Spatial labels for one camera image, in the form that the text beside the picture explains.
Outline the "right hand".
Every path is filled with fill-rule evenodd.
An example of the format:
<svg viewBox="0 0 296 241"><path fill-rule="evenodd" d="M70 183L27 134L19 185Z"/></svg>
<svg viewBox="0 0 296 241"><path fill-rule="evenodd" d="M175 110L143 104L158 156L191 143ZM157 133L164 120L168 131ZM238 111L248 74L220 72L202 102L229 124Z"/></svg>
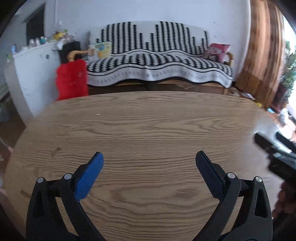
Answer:
<svg viewBox="0 0 296 241"><path fill-rule="evenodd" d="M272 211L273 218L278 217L281 213L292 214L295 211L295 189L287 182L283 182L278 193L278 200Z"/></svg>

